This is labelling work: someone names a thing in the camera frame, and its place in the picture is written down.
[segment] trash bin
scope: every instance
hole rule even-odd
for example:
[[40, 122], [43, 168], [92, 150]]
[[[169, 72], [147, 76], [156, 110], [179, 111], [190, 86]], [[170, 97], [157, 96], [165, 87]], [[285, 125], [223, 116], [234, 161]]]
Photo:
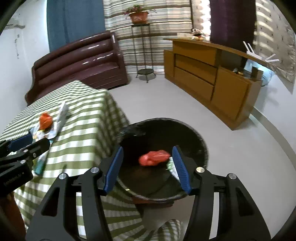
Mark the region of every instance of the trash bin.
[[189, 125], [169, 118], [154, 118], [131, 124], [117, 136], [124, 159], [118, 182], [131, 195], [155, 203], [166, 203], [186, 196], [179, 181], [167, 170], [166, 163], [143, 167], [139, 157], [149, 151], [165, 150], [179, 145], [183, 154], [207, 167], [208, 152], [199, 133]]

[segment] checkered tablecloth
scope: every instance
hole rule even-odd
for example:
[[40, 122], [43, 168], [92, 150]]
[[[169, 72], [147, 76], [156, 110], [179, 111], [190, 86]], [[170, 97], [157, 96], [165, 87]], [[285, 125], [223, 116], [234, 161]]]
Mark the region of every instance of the checkered tablecloth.
[[[37, 206], [56, 177], [65, 172], [80, 175], [109, 156], [120, 129], [128, 120], [105, 89], [93, 89], [80, 81], [73, 81], [47, 94], [23, 110], [4, 130], [3, 139], [17, 138], [28, 133], [47, 111], [55, 120], [62, 101], [69, 106], [67, 121], [50, 147], [43, 176], [34, 178], [15, 190], [15, 200], [26, 228]], [[105, 216], [113, 240], [175, 240], [180, 236], [180, 222], [170, 220], [156, 231], [148, 231], [142, 224], [132, 199], [116, 185], [102, 197]], [[81, 195], [77, 195], [79, 234], [85, 237]]]

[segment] potted plant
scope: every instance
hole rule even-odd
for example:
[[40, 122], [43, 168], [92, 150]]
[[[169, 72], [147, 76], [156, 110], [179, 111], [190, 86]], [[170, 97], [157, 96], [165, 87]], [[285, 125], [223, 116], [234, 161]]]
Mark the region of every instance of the potted plant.
[[143, 7], [143, 5], [133, 5], [132, 7], [129, 7], [124, 14], [130, 16], [133, 24], [147, 22], [148, 10]]

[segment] plant stand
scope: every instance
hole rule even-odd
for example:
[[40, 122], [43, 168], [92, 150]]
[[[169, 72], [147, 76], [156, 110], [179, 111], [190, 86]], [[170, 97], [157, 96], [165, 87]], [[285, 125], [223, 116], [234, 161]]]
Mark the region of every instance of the plant stand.
[[[147, 63], [146, 63], [146, 52], [145, 52], [145, 43], [144, 43], [144, 32], [143, 32], [143, 27], [144, 26], [148, 26], [148, 34], [149, 34], [149, 45], [150, 45], [150, 55], [151, 55], [151, 67], [152, 68], [147, 68]], [[137, 61], [137, 55], [136, 55], [136, 47], [135, 47], [135, 36], [133, 34], [133, 28], [134, 27], [140, 27], [141, 28], [141, 37], [142, 37], [142, 50], [143, 52], [140, 52], [144, 55], [144, 65], [145, 68], [144, 69], [139, 69], [138, 68], [138, 61]], [[135, 61], [136, 61], [136, 69], [137, 69], [137, 76], [138, 75], [145, 75], [146, 76], [146, 82], [148, 83], [148, 77], [147, 75], [149, 74], [154, 74], [154, 76], [156, 76], [156, 74], [154, 73], [154, 69], [153, 69], [153, 57], [152, 57], [152, 46], [151, 46], [151, 33], [150, 33], [150, 24], [149, 23], [138, 23], [138, 24], [133, 24], [131, 26], [131, 32], [132, 32], [132, 36], [133, 36], [133, 50], [135, 53]]]

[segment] screw head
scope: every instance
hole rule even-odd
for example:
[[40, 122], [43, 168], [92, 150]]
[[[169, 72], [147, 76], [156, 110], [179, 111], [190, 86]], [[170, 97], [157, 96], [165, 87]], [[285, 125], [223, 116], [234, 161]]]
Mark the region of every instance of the screw head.
[[203, 167], [198, 167], [196, 169], [196, 171], [199, 172], [199, 173], [203, 173], [205, 171], [205, 169]]
[[234, 173], [229, 173], [228, 176], [230, 179], [236, 179], [237, 177]]
[[62, 180], [63, 180], [63, 179], [66, 178], [66, 176], [67, 176], [67, 175], [66, 175], [65, 173], [61, 173], [61, 174], [59, 175], [59, 179], [62, 179]]
[[99, 171], [99, 169], [97, 167], [93, 167], [91, 169], [91, 173], [97, 173]]

